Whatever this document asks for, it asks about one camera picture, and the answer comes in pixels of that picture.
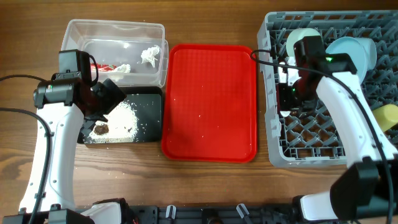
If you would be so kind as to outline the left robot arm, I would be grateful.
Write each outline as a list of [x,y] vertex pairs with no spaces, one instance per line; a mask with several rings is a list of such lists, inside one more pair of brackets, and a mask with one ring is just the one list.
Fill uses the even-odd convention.
[[3,223],[126,223],[131,216],[123,198],[96,202],[75,210],[73,170],[81,129],[104,119],[125,99],[107,79],[92,85],[81,78],[42,81],[34,91],[37,140],[29,184],[17,215]]

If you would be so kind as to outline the white plastic spoon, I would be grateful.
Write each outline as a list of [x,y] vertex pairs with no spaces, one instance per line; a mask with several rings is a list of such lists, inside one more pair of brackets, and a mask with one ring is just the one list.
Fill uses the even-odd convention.
[[278,103],[279,103],[278,110],[279,114],[282,117],[286,118],[290,115],[289,93],[287,92],[289,90],[289,86],[287,84],[288,74],[287,70],[283,67],[279,67],[277,71],[279,76],[279,82],[277,84]]

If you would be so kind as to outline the white rice pile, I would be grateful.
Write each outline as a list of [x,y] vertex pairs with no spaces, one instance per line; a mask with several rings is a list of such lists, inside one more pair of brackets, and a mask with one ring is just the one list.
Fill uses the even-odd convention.
[[85,139],[87,144],[134,142],[139,130],[139,119],[130,103],[121,102],[104,117],[108,120],[107,123],[97,121],[95,125],[107,124],[109,133],[99,136],[92,130]]

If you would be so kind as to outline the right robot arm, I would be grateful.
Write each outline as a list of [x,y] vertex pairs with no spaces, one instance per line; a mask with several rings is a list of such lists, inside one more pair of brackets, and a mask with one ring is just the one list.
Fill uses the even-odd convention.
[[299,196],[303,221],[351,221],[397,215],[397,148],[380,129],[348,54],[314,54],[298,64],[279,62],[298,80],[287,86],[288,108],[318,98],[329,112],[346,155],[347,170],[322,193]]

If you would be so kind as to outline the yellow plastic cup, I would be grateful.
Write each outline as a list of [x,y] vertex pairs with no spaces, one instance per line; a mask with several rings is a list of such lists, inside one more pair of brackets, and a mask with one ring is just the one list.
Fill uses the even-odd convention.
[[391,129],[397,124],[397,106],[393,104],[384,105],[373,110],[373,115],[383,132]]

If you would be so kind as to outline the red snack wrapper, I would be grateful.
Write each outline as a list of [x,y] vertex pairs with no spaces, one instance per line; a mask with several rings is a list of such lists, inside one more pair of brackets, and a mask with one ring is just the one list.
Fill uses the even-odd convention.
[[116,69],[117,69],[117,66],[115,66],[115,65],[91,63],[91,70],[93,72],[96,72],[96,71],[99,71],[99,72],[113,72]]

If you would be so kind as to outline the white tissue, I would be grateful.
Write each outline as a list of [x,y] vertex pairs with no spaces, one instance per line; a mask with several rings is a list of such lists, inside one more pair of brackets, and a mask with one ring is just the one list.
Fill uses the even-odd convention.
[[156,56],[160,53],[160,47],[158,45],[154,45],[153,47],[149,47],[146,50],[143,50],[141,53],[141,63],[150,63],[152,67],[155,67]]
[[122,64],[112,70],[112,72],[116,73],[129,73],[130,71],[131,71],[131,66],[129,64]]

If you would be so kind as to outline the light blue plate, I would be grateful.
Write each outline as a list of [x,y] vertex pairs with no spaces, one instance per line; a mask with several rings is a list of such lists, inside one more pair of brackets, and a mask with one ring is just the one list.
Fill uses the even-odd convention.
[[356,75],[362,84],[368,70],[368,55],[358,39],[342,37],[335,40],[326,48],[327,54],[348,54],[357,69]]

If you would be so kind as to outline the light blue bowl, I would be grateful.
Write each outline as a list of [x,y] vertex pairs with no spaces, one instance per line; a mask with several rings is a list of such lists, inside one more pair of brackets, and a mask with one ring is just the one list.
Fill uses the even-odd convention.
[[368,61],[368,70],[374,69],[377,62],[377,48],[372,39],[356,38],[356,40],[363,46]]

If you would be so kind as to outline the green bowl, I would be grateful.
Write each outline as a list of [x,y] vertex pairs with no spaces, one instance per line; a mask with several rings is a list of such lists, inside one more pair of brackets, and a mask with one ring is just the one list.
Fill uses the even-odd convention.
[[286,41],[286,51],[289,57],[295,56],[294,44],[307,36],[321,36],[321,34],[317,30],[312,28],[295,29],[289,34]]

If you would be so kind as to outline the brown food chunk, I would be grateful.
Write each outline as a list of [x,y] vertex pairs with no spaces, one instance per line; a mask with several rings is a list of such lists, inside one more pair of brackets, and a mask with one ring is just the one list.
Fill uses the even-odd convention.
[[104,134],[107,134],[107,133],[109,133],[109,128],[108,128],[108,125],[107,124],[101,124],[101,125],[96,125],[95,127],[94,127],[94,133],[96,134],[96,135],[99,135],[99,136],[101,136],[101,135],[104,135]]

